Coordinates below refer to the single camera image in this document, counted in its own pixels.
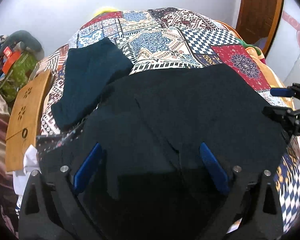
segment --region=white cloth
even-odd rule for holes
[[[13,188],[17,195],[23,195],[26,185],[33,170],[39,170],[37,161],[37,149],[30,145],[23,158],[23,170],[14,171],[13,174]]]

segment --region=dark blue cloth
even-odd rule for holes
[[[60,130],[67,130],[91,113],[103,88],[130,73],[132,62],[108,38],[69,49],[62,98],[51,106]]]

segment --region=patchwork bedspread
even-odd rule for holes
[[[293,107],[291,101],[270,95],[282,86],[274,73],[243,48],[226,25],[201,14],[178,8],[118,11],[93,18],[69,43],[40,62],[39,72],[51,69],[55,82],[44,103],[42,135],[59,134],[51,105],[63,93],[68,49],[81,48],[108,37],[133,62],[130,74],[163,68],[201,68],[226,63],[274,106]],[[299,143],[293,138],[274,176],[282,207],[284,231],[289,229],[300,204]]]

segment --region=white wall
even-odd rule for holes
[[[27,30],[42,44],[45,55],[69,38],[102,6],[119,10],[178,7],[231,25],[235,0],[3,0],[0,35]]]
[[[239,11],[240,11],[240,5],[241,5],[241,0],[235,0],[234,3],[234,13],[233,13],[233,20],[231,26],[235,29],[238,21],[238,16],[239,16]]]
[[[284,0],[283,10],[300,23],[300,7],[294,0]],[[274,42],[266,57],[267,65],[284,81],[299,54],[297,30],[281,19]]]

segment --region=wooden door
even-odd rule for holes
[[[266,38],[266,55],[279,25],[283,0],[241,0],[236,31],[247,44]]]

